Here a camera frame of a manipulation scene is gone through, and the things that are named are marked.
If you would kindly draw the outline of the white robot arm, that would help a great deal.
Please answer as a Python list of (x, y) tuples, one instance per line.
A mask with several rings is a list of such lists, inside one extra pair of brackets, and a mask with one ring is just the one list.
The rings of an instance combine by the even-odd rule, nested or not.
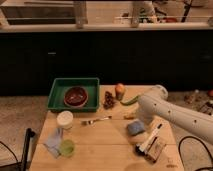
[(155, 85), (138, 97), (137, 117), (150, 125), (159, 116), (213, 145), (213, 117), (167, 101), (168, 91)]

